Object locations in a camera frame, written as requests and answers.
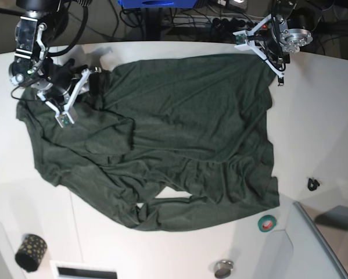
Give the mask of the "dark green t-shirt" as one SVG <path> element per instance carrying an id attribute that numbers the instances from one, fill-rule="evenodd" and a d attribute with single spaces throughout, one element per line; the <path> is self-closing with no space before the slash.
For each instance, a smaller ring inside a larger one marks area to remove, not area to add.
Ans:
<path id="1" fill-rule="evenodd" d="M 192 231 L 279 206 L 274 78 L 254 55 L 140 60 L 110 71 L 102 96 L 81 95 L 73 125 L 40 102 L 16 117 L 45 181 L 128 228 Z"/>

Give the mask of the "blue box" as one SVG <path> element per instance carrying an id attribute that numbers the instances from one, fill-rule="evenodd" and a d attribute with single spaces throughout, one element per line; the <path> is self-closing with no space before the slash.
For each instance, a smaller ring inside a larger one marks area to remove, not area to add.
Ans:
<path id="1" fill-rule="evenodd" d="M 132 8 L 192 8 L 197 0 L 118 0 L 127 9 Z"/>

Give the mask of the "power strip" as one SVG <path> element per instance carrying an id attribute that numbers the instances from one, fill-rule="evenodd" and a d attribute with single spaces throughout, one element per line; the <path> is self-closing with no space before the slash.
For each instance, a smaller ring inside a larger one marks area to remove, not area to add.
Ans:
<path id="1" fill-rule="evenodd" d="M 247 19 L 245 17 L 201 17 L 191 15 L 179 15 L 168 19 L 167 24 L 175 27 L 227 27 L 230 29 L 252 29 L 261 19 Z"/>

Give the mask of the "black yellow-dotted cup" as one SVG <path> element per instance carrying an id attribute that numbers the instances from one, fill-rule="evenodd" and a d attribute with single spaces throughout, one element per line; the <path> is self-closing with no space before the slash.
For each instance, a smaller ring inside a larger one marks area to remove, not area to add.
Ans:
<path id="1" fill-rule="evenodd" d="M 15 262 L 28 273 L 38 270 L 47 251 L 44 239 L 35 234 L 27 234 L 15 254 Z"/>

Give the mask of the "white slotted tray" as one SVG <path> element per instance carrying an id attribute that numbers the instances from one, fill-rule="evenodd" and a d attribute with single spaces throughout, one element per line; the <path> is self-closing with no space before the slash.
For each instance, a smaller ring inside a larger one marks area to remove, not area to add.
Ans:
<path id="1" fill-rule="evenodd" d="M 54 278 L 109 278 L 117 279 L 117 271 L 112 268 L 95 266 L 86 263 L 50 261 Z"/>

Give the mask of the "green tape roll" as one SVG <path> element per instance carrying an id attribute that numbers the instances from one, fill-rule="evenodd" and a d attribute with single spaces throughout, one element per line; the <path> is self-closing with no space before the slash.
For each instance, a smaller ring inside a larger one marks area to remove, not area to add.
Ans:
<path id="1" fill-rule="evenodd" d="M 265 215 L 258 220 L 257 226 L 261 232 L 269 232 L 277 225 L 276 217 L 272 215 Z"/>

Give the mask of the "small metal tin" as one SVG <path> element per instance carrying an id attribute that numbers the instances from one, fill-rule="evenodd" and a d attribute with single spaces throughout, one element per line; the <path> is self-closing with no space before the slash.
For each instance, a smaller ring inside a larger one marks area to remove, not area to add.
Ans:
<path id="1" fill-rule="evenodd" d="M 214 276 L 215 278 L 227 278 L 231 275 L 233 269 L 233 261 L 228 259 L 219 260 L 214 265 Z"/>

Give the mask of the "small black clip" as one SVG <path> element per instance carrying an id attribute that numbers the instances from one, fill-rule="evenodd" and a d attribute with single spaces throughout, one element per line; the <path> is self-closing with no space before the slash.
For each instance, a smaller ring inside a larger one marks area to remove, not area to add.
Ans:
<path id="1" fill-rule="evenodd" d="M 311 192 L 316 191 L 321 186 L 321 181 L 314 178 L 309 177 L 307 182 L 307 189 Z"/>

